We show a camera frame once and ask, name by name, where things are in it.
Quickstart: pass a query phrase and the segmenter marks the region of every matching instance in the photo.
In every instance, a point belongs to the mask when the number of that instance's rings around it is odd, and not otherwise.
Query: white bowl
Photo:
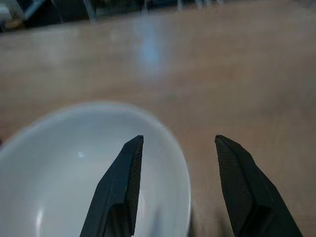
[[[187,235],[191,189],[182,151],[154,117],[89,103],[47,116],[0,148],[0,236],[79,237],[95,188],[123,144],[144,135],[135,237]]]

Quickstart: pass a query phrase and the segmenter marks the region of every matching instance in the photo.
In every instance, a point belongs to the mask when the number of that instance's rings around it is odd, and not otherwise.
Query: wooden table
[[[232,236],[215,134],[241,143],[316,233],[316,18],[245,1],[0,36],[0,137],[64,106],[134,104],[182,145],[192,236]]]

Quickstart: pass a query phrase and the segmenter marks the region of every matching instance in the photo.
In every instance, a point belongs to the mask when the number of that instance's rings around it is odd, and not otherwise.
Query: table surface
[[[239,1],[0,36],[0,138],[61,107],[121,101],[180,142],[192,236],[232,236],[215,134],[241,143],[304,236],[316,233],[316,18],[297,2]]]

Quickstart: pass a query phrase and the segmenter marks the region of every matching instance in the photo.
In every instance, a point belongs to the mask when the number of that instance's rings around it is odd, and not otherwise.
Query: bowl rim
[[[158,130],[165,134],[165,137],[168,139],[168,142],[172,144],[174,149],[177,150],[179,156],[177,157],[178,162],[181,164],[181,168],[184,171],[186,183],[188,184],[188,212],[186,218],[186,233],[189,233],[190,227],[190,220],[191,220],[191,181],[189,170],[187,166],[187,162],[185,160],[183,151],[181,149],[180,144],[176,140],[175,136],[169,131],[165,125],[163,125],[154,115],[150,114],[149,112],[131,105],[127,103],[121,102],[113,102],[113,101],[95,101],[95,102],[86,102],[80,103],[70,106],[65,106],[60,109],[54,110],[39,119],[36,119],[29,125],[22,127],[16,133],[14,133],[9,139],[3,141],[2,145],[0,146],[0,165],[2,160],[4,159],[5,155],[10,151],[14,150],[15,147],[19,146],[25,139],[29,136],[32,136],[34,133],[41,131],[42,129],[46,128],[47,126],[52,126],[56,123],[59,123],[61,120],[65,120],[68,117],[71,117],[75,114],[79,114],[82,112],[93,112],[93,111],[105,111],[111,109],[112,111],[127,111],[133,113],[134,115],[138,116],[139,118],[145,120],[147,123],[152,125],[153,127],[158,128]]]

